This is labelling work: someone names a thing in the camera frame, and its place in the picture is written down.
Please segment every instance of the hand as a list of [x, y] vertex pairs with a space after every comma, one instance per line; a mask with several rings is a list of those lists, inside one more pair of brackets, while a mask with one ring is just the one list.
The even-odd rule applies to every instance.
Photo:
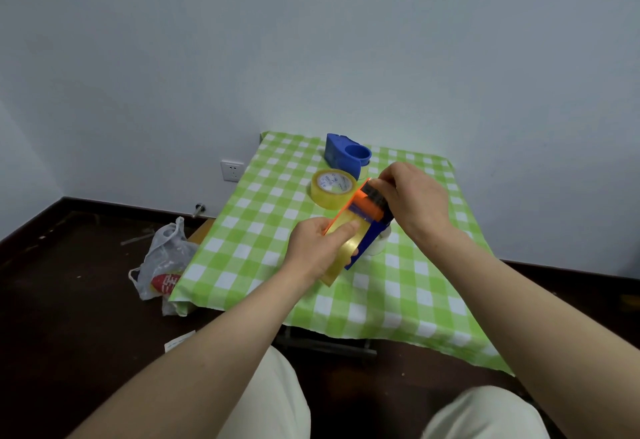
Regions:
[[358, 222], [351, 221], [323, 235], [330, 223], [331, 219], [325, 217], [298, 222], [289, 236], [282, 269], [301, 275], [309, 285], [320, 279], [335, 260], [338, 249], [358, 231]]
[[414, 242], [453, 228], [447, 191], [419, 168], [396, 161], [369, 184], [387, 199], [397, 223]]

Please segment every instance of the left hand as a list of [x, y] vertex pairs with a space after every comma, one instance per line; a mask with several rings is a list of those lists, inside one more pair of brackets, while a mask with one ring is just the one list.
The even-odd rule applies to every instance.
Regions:
[[323, 235], [330, 218], [315, 217], [298, 222], [289, 236], [283, 269], [301, 275], [309, 285], [320, 279], [338, 254], [338, 249], [358, 231], [358, 222], [341, 225], [335, 232]]

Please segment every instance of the white wall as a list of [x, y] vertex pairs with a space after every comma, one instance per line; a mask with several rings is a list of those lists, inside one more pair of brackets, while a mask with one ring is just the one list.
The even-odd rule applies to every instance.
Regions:
[[640, 0], [3, 0], [66, 195], [215, 215], [266, 129], [447, 156], [499, 257], [640, 277]]
[[62, 197], [22, 131], [0, 103], [0, 240]]

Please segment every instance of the wall socket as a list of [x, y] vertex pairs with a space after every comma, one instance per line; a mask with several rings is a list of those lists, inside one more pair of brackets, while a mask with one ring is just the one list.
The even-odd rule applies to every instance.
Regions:
[[234, 161], [220, 161], [222, 168], [222, 179], [224, 181], [240, 181], [240, 177], [244, 174], [244, 163], [235, 163]]

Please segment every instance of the leg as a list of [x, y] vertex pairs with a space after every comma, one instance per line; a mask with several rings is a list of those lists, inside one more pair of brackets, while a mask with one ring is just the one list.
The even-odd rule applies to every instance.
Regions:
[[311, 414], [291, 364], [269, 347], [218, 439], [308, 439]]
[[548, 439], [538, 411], [498, 387], [472, 388], [431, 419], [422, 439]]

